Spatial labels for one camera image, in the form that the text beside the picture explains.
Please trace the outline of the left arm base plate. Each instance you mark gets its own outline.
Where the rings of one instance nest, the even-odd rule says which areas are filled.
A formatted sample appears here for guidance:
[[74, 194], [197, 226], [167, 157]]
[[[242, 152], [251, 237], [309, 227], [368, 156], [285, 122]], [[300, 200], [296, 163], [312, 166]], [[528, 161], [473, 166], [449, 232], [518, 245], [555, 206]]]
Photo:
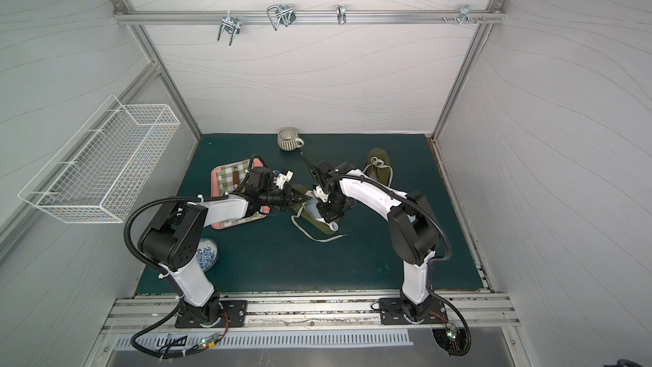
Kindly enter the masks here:
[[242, 327], [245, 323], [248, 302], [244, 300], [213, 301], [204, 307], [183, 304], [175, 327], [178, 329]]

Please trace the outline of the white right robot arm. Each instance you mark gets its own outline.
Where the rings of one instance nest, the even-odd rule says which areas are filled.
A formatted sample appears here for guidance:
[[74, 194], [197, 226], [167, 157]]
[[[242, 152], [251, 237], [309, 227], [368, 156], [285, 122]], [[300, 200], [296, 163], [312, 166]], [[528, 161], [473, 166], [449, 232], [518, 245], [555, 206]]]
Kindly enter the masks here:
[[420, 192], [394, 190], [345, 162], [334, 167], [322, 161], [306, 163], [314, 180], [319, 216], [326, 224], [338, 221], [360, 203], [387, 221], [392, 247], [403, 261], [403, 300], [418, 307], [431, 300], [430, 265], [447, 261], [453, 249], [427, 200]]

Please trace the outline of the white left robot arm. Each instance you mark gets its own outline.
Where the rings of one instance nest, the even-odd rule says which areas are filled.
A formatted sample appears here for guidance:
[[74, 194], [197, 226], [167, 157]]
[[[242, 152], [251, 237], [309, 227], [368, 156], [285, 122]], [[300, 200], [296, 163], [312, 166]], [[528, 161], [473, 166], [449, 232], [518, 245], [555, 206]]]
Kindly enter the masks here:
[[291, 173], [252, 168], [242, 184], [225, 195], [171, 196], [149, 202], [125, 222], [127, 250], [168, 280], [183, 303], [203, 308], [217, 299], [195, 257], [203, 230], [212, 224], [245, 219], [263, 207], [284, 211], [306, 202], [308, 196], [290, 183], [291, 178]]

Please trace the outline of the olive green shoe white laces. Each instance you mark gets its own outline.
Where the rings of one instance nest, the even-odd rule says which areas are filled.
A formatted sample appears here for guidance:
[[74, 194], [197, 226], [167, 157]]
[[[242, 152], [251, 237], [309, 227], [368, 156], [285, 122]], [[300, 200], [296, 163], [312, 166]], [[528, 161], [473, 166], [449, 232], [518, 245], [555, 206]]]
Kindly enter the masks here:
[[[317, 203], [319, 199], [314, 195], [312, 190], [309, 190], [304, 185], [293, 185], [292, 190], [302, 197], [300, 202], [297, 202], [292, 206], [295, 214], [291, 216], [290, 220], [292, 224], [297, 227], [297, 229], [302, 232], [308, 239], [311, 241], [316, 241], [319, 243], [329, 243], [332, 241], [339, 240], [346, 237], [346, 234], [339, 233], [339, 225], [337, 223], [326, 223], [322, 215], [319, 213], [317, 208]], [[308, 231], [306, 231], [300, 224], [297, 223], [297, 219], [304, 219], [317, 230], [326, 235], [325, 238], [315, 238]]]

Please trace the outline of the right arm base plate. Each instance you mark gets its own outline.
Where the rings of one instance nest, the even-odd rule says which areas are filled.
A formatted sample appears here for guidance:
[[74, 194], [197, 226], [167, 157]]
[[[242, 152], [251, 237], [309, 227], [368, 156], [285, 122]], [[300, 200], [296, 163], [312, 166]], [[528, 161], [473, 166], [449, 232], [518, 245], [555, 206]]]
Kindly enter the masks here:
[[444, 302], [433, 297], [428, 297], [418, 305], [402, 297], [384, 297], [373, 302], [370, 307], [380, 315], [383, 326], [443, 326], [448, 323]]

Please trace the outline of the light blue insole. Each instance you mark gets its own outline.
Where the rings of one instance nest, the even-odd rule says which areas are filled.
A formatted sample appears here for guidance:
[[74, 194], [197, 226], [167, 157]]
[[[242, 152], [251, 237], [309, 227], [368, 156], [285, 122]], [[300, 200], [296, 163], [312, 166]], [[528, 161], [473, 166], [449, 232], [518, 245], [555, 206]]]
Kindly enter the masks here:
[[311, 198], [308, 202], [305, 203], [305, 211], [315, 220], [317, 221], [322, 221], [323, 216], [319, 212], [319, 209], [317, 207], [317, 203], [319, 202], [319, 199], [316, 198]]

